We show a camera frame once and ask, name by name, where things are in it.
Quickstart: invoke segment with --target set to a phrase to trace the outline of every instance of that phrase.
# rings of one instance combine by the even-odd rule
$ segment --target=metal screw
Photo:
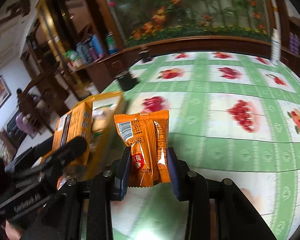
[[[197,175],[197,173],[195,172],[195,171],[188,171],[188,176],[189,177],[191,177],[191,178],[194,178],[196,175]]]
[[[225,185],[232,185],[233,181],[231,179],[224,179],[223,182]]]
[[[67,185],[68,186],[73,186],[74,184],[77,183],[77,180],[76,179],[68,179],[67,180]]]
[[[111,170],[106,170],[103,172],[103,176],[105,176],[105,177],[110,177],[110,176],[112,176],[112,174],[113,174],[113,172]]]

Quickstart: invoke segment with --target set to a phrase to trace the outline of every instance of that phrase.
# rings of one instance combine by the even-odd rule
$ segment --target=floral mural
[[[263,0],[107,0],[126,46],[194,35],[269,41]]]

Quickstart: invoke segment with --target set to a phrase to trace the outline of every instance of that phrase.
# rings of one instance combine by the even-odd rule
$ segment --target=table
[[[254,56],[188,52],[137,62],[128,114],[169,109],[169,146],[208,179],[231,178],[278,240],[300,224],[300,79]],[[104,92],[119,91],[116,81]],[[170,184],[113,202],[114,239],[184,239],[187,203]]]

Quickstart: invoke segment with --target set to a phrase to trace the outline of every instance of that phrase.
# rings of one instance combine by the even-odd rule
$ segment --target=orange box
[[[52,152],[76,136],[81,136],[88,143],[87,150],[79,158],[71,162],[71,165],[86,165],[90,152],[92,102],[83,101],[63,115],[57,122],[53,137]]]

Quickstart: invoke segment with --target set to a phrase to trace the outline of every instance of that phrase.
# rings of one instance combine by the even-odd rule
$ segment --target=snack wrapper
[[[169,111],[117,114],[114,122],[119,136],[131,147],[129,187],[170,182],[166,162]]]

